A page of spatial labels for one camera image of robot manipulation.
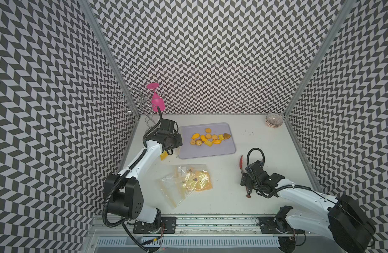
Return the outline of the clear resealable bag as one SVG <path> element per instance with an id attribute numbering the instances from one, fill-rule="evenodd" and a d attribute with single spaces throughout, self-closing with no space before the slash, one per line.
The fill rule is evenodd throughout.
<path id="1" fill-rule="evenodd" d="M 168 156 L 169 156 L 168 152 L 167 152 L 167 151 L 164 151 L 164 152 L 160 155 L 161 161 L 164 161 Z"/>

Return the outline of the red metal tongs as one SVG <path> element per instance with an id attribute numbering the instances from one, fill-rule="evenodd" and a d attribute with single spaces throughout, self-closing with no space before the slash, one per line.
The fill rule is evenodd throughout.
<path id="1" fill-rule="evenodd" d="M 252 180 L 251 180 L 250 176 L 243 169 L 243 156 L 241 156 L 240 160 L 239 160 L 239 169 L 240 169 L 240 172 L 241 172 L 240 185 L 245 187 L 245 189 L 246 189 L 246 197 L 247 198 L 251 198 L 251 193 L 252 193 L 252 190 L 253 190 Z"/>

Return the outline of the yellow rectangular cookie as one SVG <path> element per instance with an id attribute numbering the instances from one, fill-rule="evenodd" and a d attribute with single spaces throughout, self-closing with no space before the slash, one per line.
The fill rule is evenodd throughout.
<path id="1" fill-rule="evenodd" d="M 205 141 L 205 144 L 206 144 L 207 146 L 209 146 L 209 147 L 213 146 L 213 143 L 212 143 L 211 141 L 209 141 L 209 140 L 206 140 L 206 141 Z"/>

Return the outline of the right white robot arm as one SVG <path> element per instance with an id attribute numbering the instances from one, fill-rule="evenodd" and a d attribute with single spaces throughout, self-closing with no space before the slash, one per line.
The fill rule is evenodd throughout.
<path id="1" fill-rule="evenodd" d="M 261 152 L 261 149 L 252 148 L 239 160 L 240 184 L 245 187 L 247 198 L 252 193 L 265 199 L 283 198 L 308 209 L 305 213 L 285 205 L 275 216 L 256 218 L 263 234 L 290 235 L 285 242 L 291 250 L 299 246 L 296 236 L 307 232 L 333 240 L 347 253 L 363 253 L 374 246 L 374 221 L 357 200 L 349 195 L 335 197 L 317 192 L 277 173 L 269 175 L 264 170 L 265 158 L 250 163 L 254 151 Z"/>

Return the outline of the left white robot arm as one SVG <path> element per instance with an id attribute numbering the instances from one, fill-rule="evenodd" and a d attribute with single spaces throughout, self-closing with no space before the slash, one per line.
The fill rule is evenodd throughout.
<path id="1" fill-rule="evenodd" d="M 109 228 L 123 225 L 132 219 L 143 222 L 149 231 L 157 232 L 161 227 L 161 211 L 144 203 L 139 179 L 165 152 L 172 155 L 182 146 L 178 124 L 164 119 L 157 107 L 159 120 L 142 138 L 143 147 L 134 160 L 118 174 L 110 174 L 104 182 L 102 220 Z"/>

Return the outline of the clear bag with cookies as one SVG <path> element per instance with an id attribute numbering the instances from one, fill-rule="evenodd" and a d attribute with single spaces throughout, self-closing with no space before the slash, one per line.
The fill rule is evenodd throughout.
<path id="1" fill-rule="evenodd" d="M 213 189 L 211 175 L 205 164 L 180 164 L 172 172 L 156 180 L 164 199 L 172 208 L 178 207 L 194 192 Z"/>

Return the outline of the pink plastic wine glass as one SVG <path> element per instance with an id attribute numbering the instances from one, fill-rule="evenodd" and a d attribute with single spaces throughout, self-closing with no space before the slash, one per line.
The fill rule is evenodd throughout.
<path id="1" fill-rule="evenodd" d="M 166 108 L 163 98 L 156 92 L 159 86 L 159 83 L 150 83 L 146 86 L 147 89 L 153 92 L 151 106 L 154 112 L 159 112 L 159 110 L 163 112 Z"/>

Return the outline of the lavender plastic tray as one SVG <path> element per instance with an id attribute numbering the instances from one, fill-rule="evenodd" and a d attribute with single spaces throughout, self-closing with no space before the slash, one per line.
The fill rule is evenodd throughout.
<path id="1" fill-rule="evenodd" d="M 180 128 L 180 159 L 230 155 L 236 152 L 229 124 L 210 123 Z"/>

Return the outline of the heart shaped brown cookie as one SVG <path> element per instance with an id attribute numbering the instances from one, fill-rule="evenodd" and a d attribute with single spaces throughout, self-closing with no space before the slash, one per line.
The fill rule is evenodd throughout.
<path id="1" fill-rule="evenodd" d="M 230 139 L 230 138 L 231 138 L 231 135 L 230 135 L 230 134 L 228 134 L 228 133 L 225 133 L 225 134 L 223 134 L 223 136 L 224 136 L 224 139 L 225 139 L 225 140 L 227 140 L 227 139 Z"/>

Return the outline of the small pink stacked bowls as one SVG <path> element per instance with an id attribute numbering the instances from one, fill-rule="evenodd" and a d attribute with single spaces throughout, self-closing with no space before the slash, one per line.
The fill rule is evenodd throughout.
<path id="1" fill-rule="evenodd" d="M 269 113 L 265 118 L 266 124 L 271 128 L 279 128 L 283 123 L 283 117 L 277 113 Z"/>

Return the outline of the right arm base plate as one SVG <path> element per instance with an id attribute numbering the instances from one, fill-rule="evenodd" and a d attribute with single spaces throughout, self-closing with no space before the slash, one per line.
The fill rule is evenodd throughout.
<path id="1" fill-rule="evenodd" d="M 274 216 L 257 217 L 256 224 L 259 226 L 262 234 L 294 236 L 302 235 L 305 232 L 304 230 L 293 229 L 285 219 L 276 219 Z"/>

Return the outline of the aluminium mounting rail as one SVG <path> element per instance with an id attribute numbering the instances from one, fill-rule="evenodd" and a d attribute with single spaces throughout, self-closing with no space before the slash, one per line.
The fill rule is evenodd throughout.
<path id="1" fill-rule="evenodd" d="M 163 215 L 177 217 L 175 236 L 276 235 L 262 234 L 256 218 L 275 215 Z M 293 229 L 308 235 L 331 236 L 329 219 L 306 212 L 291 210 L 287 222 Z"/>

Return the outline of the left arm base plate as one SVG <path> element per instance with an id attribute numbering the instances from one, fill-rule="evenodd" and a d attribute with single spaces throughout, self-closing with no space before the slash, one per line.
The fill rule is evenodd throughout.
<path id="1" fill-rule="evenodd" d="M 174 234 L 176 231 L 177 217 L 166 216 L 155 220 L 153 223 L 137 221 L 133 227 L 134 234 Z"/>

